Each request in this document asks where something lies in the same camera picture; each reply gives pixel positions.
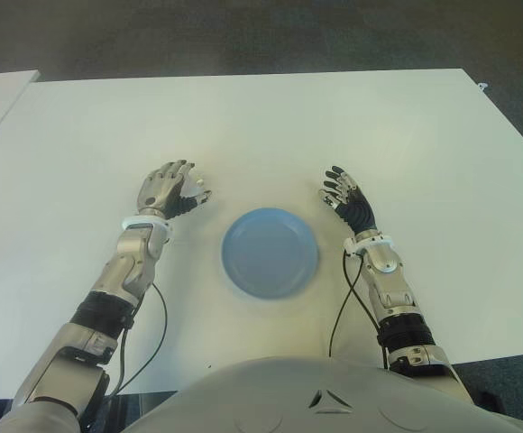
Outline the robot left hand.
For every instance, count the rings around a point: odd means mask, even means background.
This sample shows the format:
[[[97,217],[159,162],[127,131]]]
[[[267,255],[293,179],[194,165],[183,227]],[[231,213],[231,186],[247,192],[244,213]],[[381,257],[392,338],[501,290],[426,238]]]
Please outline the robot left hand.
[[[169,220],[206,203],[211,196],[210,190],[189,197],[182,195],[188,174],[194,167],[193,162],[178,160],[167,162],[152,171],[144,180],[137,197],[138,214]]]

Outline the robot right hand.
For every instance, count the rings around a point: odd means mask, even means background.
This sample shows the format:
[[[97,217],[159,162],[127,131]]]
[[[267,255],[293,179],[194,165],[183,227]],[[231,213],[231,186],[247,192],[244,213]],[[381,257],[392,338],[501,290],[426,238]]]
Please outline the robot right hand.
[[[373,209],[355,180],[342,168],[333,165],[327,170],[321,200],[351,228],[355,235],[376,230]]]

